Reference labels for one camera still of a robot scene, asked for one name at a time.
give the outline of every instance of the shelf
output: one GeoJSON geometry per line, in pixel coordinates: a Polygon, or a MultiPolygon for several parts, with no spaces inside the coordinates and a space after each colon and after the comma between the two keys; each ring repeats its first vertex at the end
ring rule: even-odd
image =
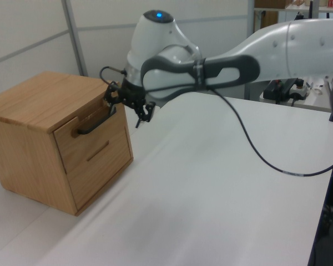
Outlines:
{"type": "MultiPolygon", "coordinates": [[[[299,12],[299,11],[309,11],[310,7],[306,6],[305,4],[298,6],[289,5],[286,8],[254,8],[255,11],[289,11],[289,12],[299,12]]],[[[319,13],[333,13],[333,8],[329,7],[320,7],[319,13]]]]}

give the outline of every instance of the cable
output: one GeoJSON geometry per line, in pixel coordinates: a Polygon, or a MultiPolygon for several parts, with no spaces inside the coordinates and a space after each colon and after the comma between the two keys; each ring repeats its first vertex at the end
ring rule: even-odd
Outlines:
{"type": "Polygon", "coordinates": [[[102,77],[102,72],[104,72],[105,69],[109,69],[109,68],[110,68],[109,66],[105,66],[105,67],[101,68],[100,73],[99,73],[99,76],[100,76],[100,78],[102,79],[103,82],[105,82],[107,85],[110,86],[111,83],[110,83],[110,82],[107,82],[107,81],[102,77]]]}
{"type": "Polygon", "coordinates": [[[281,172],[281,173],[285,173],[287,175],[291,175],[291,176],[301,176],[301,177],[307,177],[307,176],[317,176],[317,175],[320,175],[322,173],[325,173],[325,172],[328,172],[330,170],[333,169],[333,165],[331,165],[330,167],[322,170],[322,171],[319,171],[319,172],[315,172],[315,173],[292,173],[292,172],[287,172],[287,171],[284,171],[284,170],[281,170],[279,168],[277,168],[276,166],[272,165],[271,163],[269,163],[267,160],[265,160],[262,155],[259,153],[259,151],[255,148],[254,144],[252,143],[252,141],[250,140],[250,137],[248,135],[248,132],[247,130],[245,129],[245,126],[243,124],[243,121],[242,119],[240,118],[238,112],[235,110],[235,108],[233,107],[233,105],[226,99],[224,98],[218,91],[214,90],[214,89],[209,89],[211,90],[215,95],[219,96],[222,100],[224,100],[228,106],[232,109],[232,111],[234,112],[234,114],[237,116],[238,120],[239,120],[239,123],[240,125],[242,126],[243,128],[243,131],[244,131],[244,134],[246,136],[246,138],[248,139],[248,142],[250,144],[250,146],[253,148],[253,150],[255,151],[255,153],[259,156],[259,158],[261,158],[261,160],[263,162],[265,162],[268,166],[270,166],[271,168],[277,170],[278,172],[281,172]]]}
{"type": "Polygon", "coordinates": [[[120,74],[123,74],[123,75],[127,75],[127,72],[126,72],[126,70],[119,70],[119,69],[117,69],[117,68],[113,68],[112,66],[104,66],[103,68],[101,68],[101,70],[100,70],[100,73],[99,73],[99,76],[100,76],[100,78],[102,79],[102,81],[103,82],[105,82],[107,85],[111,85],[111,84],[116,84],[116,82],[107,82],[103,77],[102,77],[102,72],[104,72],[104,70],[105,69],[111,69],[111,70],[113,70],[113,71],[116,71],[116,72],[118,72],[118,73],[120,73],[120,74]]]}
{"type": "Polygon", "coordinates": [[[295,101],[297,100],[297,97],[296,96],[294,96],[294,99],[292,100],[292,104],[291,104],[291,107],[294,107],[294,103],[295,103],[295,101]]]}

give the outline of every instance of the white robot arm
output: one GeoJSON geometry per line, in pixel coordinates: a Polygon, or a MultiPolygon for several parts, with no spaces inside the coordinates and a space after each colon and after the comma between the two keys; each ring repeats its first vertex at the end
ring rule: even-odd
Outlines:
{"type": "MultiPolygon", "coordinates": [[[[207,88],[332,73],[333,19],[276,24],[257,31],[229,52],[202,58],[170,14],[148,11],[133,34],[122,87],[113,90],[121,102],[136,110],[140,120],[149,121],[151,113],[143,111],[146,93],[169,100],[207,88]]],[[[111,97],[109,101],[119,102],[111,97]]]]}

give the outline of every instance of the wooden box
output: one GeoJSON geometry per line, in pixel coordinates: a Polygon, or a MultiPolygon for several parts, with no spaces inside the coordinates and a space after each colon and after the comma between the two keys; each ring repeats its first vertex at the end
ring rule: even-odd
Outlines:
{"type": "Polygon", "coordinates": [[[101,114],[100,79],[44,72],[0,94],[0,182],[10,191],[79,215],[132,162],[124,106],[101,114]]]}
{"type": "Polygon", "coordinates": [[[254,7],[284,9],[294,0],[255,0],[254,7]]]}

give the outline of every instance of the table surface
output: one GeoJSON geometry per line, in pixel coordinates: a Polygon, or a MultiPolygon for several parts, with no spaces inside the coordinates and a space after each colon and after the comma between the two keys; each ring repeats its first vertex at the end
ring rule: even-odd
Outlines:
{"type": "MultiPolygon", "coordinates": [[[[306,108],[323,112],[332,112],[329,100],[329,92],[324,87],[324,80],[317,77],[306,77],[303,79],[305,82],[313,85],[306,99],[295,101],[294,107],[306,108]]],[[[272,103],[272,104],[275,103],[275,101],[273,100],[264,99],[263,93],[260,94],[259,101],[263,103],[272,103]]],[[[292,101],[293,99],[289,99],[288,101],[281,101],[280,104],[291,106],[292,101]]]]}
{"type": "MultiPolygon", "coordinates": [[[[277,167],[333,163],[329,113],[229,100],[277,167]]],[[[0,185],[0,265],[307,265],[330,172],[269,168],[207,94],[170,101],[131,142],[134,162],[79,217],[0,185]]]]}

